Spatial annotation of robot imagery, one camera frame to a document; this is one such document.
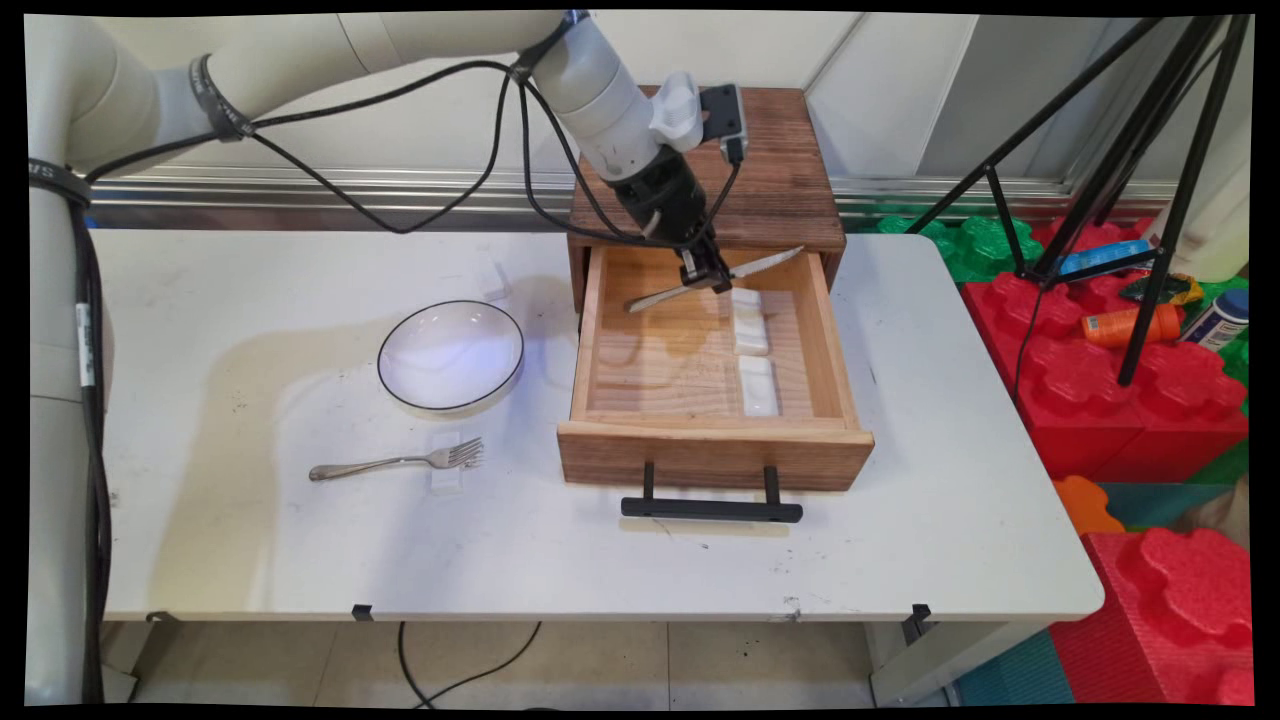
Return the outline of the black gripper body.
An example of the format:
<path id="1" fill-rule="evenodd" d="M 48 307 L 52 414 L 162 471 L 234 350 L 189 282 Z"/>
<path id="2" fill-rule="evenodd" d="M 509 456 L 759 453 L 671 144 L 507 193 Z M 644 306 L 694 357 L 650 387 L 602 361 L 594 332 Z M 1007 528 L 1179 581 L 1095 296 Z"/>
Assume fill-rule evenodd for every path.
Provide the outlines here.
<path id="1" fill-rule="evenodd" d="M 660 150 L 636 174 L 608 179 L 605 186 L 643 231 L 617 232 L 620 242 L 673 250 L 689 246 L 692 251 L 719 249 L 709 223 L 707 192 L 682 154 Z"/>

